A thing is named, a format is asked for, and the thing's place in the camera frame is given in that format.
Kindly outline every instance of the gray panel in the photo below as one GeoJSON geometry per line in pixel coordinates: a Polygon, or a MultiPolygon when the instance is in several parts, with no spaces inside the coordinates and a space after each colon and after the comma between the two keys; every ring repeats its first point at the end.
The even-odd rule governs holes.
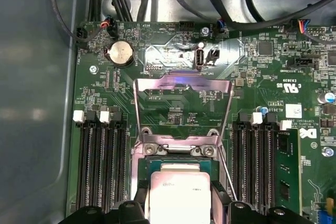
{"type": "MultiPolygon", "coordinates": [[[[69,23],[74,0],[58,2],[69,23]]],[[[68,175],[69,38],[49,0],[0,5],[0,223],[55,223],[68,175]]]]}

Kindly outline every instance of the screw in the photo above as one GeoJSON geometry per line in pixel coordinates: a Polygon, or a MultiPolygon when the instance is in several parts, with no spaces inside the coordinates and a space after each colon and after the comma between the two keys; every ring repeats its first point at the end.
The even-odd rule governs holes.
{"type": "Polygon", "coordinates": [[[285,215],[285,211],[281,210],[281,209],[275,209],[274,212],[277,214],[277,215],[285,215]]]}
{"type": "Polygon", "coordinates": [[[204,151],[204,155],[207,157],[211,157],[215,153],[215,150],[211,146],[205,147],[203,151],[204,151]]]}
{"type": "Polygon", "coordinates": [[[322,149],[322,155],[325,157],[332,157],[334,155],[334,150],[330,147],[324,147],[322,149]]]}
{"type": "Polygon", "coordinates": [[[96,74],[98,73],[98,68],[96,66],[91,66],[89,68],[91,74],[96,74]]]}
{"type": "Polygon", "coordinates": [[[208,27],[203,27],[203,28],[201,29],[201,34],[202,34],[202,36],[209,36],[209,34],[210,34],[210,29],[209,29],[208,27]]]}
{"type": "Polygon", "coordinates": [[[238,208],[240,208],[240,209],[242,209],[242,208],[244,208],[245,206],[244,206],[244,204],[243,203],[235,203],[235,207],[238,207],[238,208]]]}
{"type": "Polygon", "coordinates": [[[95,214],[97,212],[97,210],[95,210],[94,208],[91,208],[91,209],[89,209],[86,213],[88,214],[88,215],[93,215],[93,214],[95,214]]]}
{"type": "Polygon", "coordinates": [[[155,151],[155,148],[154,148],[154,146],[151,145],[151,144],[149,144],[149,145],[147,145],[147,146],[145,147],[145,152],[146,152],[146,154],[148,154],[148,155],[152,155],[152,154],[154,153],[154,151],[155,151]]]}

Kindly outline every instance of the green circuit board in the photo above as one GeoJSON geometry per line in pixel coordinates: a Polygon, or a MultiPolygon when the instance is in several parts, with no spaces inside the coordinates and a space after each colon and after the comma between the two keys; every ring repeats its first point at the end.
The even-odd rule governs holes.
{"type": "MultiPolygon", "coordinates": [[[[82,27],[90,33],[98,25],[84,23],[82,27]]],[[[309,27],[308,31],[324,40],[336,36],[332,27],[309,27]]],[[[294,146],[291,155],[295,155],[290,158],[294,167],[297,162],[297,170],[282,174],[287,180],[283,181],[287,192],[279,189],[283,185],[277,183],[275,194],[282,190],[281,193],[291,199],[302,195],[298,199],[301,202],[299,211],[318,222],[318,211],[325,209],[326,198],[332,197],[336,189],[335,156],[327,157],[322,153],[326,147],[336,148],[336,109],[333,104],[322,105],[318,101],[321,93],[334,92],[336,46],[311,42],[297,30],[288,31],[285,26],[262,31],[226,30],[218,34],[213,24],[189,22],[118,23],[118,40],[127,41],[134,50],[134,62],[125,68],[116,67],[104,56],[104,49],[113,43],[105,30],[88,44],[88,48],[78,50],[73,107],[97,114],[107,107],[112,119],[122,114],[123,144],[120,150],[114,151],[122,153],[123,162],[119,165],[123,169],[113,171],[114,176],[122,170],[122,178],[118,180],[123,183],[119,198],[130,197],[130,153],[137,139],[133,80],[160,78],[170,70],[193,70],[194,48],[203,42],[205,57],[212,49],[219,50],[220,55],[215,61],[205,60],[199,72],[207,79],[230,80],[234,85],[223,139],[229,167],[232,127],[239,113],[251,115],[264,107],[275,114],[278,122],[291,120],[292,128],[296,130],[290,131],[291,138],[286,141],[294,146]],[[209,28],[206,36],[201,33],[203,27],[209,28]],[[97,72],[90,72],[92,66],[97,72]]],[[[154,134],[173,135],[179,139],[206,135],[209,129],[218,129],[225,110],[225,98],[217,91],[196,92],[176,87],[169,91],[148,90],[139,99],[142,126],[150,127],[154,134]]],[[[74,209],[78,194],[81,134],[80,127],[74,123],[68,213],[74,209]]],[[[290,162],[287,166],[285,162],[276,163],[276,169],[281,170],[278,174],[290,166],[290,162]]],[[[298,211],[298,204],[286,205],[283,200],[277,203],[298,211]]],[[[96,204],[101,206],[101,198],[96,204]]]]}

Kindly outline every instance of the motherboard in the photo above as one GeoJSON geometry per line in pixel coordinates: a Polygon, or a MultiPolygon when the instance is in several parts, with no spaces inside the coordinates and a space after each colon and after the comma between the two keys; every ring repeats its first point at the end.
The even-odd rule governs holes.
{"type": "MultiPolygon", "coordinates": [[[[83,23],[80,33],[97,27],[83,23]]],[[[334,27],[308,31],[326,41],[336,36],[334,27]]],[[[222,142],[238,200],[261,212],[284,206],[315,223],[333,212],[336,46],[286,25],[229,31],[209,23],[119,22],[78,49],[68,214],[87,205],[109,211],[134,196],[134,81],[172,71],[227,80],[232,91],[228,98],[188,85],[145,90],[137,94],[142,129],[184,140],[218,133],[227,114],[222,142]]],[[[218,177],[215,161],[201,162],[218,177]]],[[[138,177],[146,179],[145,166],[138,177]]]]}

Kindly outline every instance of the dell logo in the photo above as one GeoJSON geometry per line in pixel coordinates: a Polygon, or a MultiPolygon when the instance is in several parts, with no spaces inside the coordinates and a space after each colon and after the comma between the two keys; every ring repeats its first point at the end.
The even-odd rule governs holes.
{"type": "Polygon", "coordinates": [[[300,129],[300,137],[301,138],[317,138],[317,130],[316,129],[300,129]]]}

